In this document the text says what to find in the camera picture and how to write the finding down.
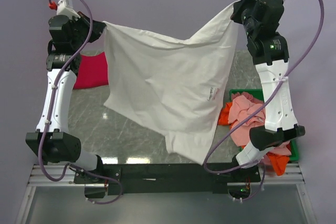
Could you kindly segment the white t shirt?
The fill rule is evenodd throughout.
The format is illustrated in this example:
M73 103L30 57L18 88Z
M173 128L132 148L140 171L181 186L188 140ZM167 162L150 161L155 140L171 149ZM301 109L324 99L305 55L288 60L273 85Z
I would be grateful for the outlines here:
M186 40L106 23L105 106L162 134L169 153L203 164L235 54L232 14L228 5Z

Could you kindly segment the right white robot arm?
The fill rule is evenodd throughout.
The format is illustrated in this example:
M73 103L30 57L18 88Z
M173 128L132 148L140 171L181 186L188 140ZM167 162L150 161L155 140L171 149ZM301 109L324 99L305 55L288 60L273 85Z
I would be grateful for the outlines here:
M265 123L250 129L250 140L236 155L230 169L235 181L241 182L269 151L282 143L304 136L291 102L287 70L289 52L286 39L277 32L284 13L283 0L240 0L234 3L233 22L242 24L247 48L261 80L265 105Z

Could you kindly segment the green plastic bin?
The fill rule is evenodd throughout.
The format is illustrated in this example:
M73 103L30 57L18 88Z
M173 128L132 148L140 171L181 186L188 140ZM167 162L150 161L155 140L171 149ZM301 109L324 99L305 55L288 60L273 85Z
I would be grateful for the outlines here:
M264 95L262 89L231 89L229 91L230 100L233 100L233 96L237 93L247 92L248 94L252 95L254 99L264 101ZM289 156L289 160L291 162L297 162L299 160L299 152L297 144L294 140L287 144L287 149L291 151L291 155Z

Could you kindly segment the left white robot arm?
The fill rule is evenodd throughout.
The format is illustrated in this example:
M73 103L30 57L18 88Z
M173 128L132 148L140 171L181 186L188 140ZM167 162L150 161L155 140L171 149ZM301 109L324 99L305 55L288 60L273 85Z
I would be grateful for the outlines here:
M47 93L41 118L26 144L41 164L67 162L87 170L91 182L104 179L101 158L84 151L81 141L69 134L68 113L72 90L81 63L85 41L94 42L102 35L105 23L91 20L82 12L58 14L48 21Z

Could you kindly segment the orange t shirt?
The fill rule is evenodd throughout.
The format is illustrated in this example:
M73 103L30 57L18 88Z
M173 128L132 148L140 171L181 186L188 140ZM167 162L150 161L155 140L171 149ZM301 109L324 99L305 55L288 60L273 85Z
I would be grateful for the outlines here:
M261 103L253 103L244 99L227 102L220 112L218 125L228 125L232 129L258 108L261 108L261 106ZM263 126L265 124L265 118L265 110L261 110L252 119L248 120L233 132L230 136L236 146L244 148L250 140L249 130L253 127ZM264 161L267 165L272 166L276 175L281 176L285 173L290 156L291 149L289 147L289 142L284 142L268 152L264 156Z

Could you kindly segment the folded red t shirt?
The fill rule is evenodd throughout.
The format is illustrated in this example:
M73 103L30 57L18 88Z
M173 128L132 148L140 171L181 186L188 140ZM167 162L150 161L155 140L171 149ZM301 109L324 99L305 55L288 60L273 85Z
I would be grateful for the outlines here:
M105 53L95 56L82 55L74 90L108 85L108 64Z

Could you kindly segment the pink t shirt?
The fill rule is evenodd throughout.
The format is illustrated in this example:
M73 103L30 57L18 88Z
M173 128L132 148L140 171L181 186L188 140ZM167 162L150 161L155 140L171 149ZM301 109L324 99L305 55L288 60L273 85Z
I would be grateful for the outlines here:
M263 104L263 101L254 99L254 97L247 92L237 93L233 96L233 101L229 108L228 123L230 124L230 127L236 127L257 109L261 108ZM230 135L233 142L238 147L244 148L250 141L250 129L263 126L265 124L265 119L266 112L265 109L263 109ZM291 155L291 151L287 149L287 144L289 144L289 142L285 142L274 148L268 152L265 157L266 163L272 165L274 169L278 169L280 172L286 168L289 162L289 156Z

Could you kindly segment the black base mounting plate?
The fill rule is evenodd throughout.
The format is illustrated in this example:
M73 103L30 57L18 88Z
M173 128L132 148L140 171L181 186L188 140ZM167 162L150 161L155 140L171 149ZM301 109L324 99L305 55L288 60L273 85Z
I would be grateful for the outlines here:
M258 183L257 166L226 174L211 174L198 164L104 164L100 177L77 171L76 185L85 186L89 198L141 193L212 192L226 194L228 185Z

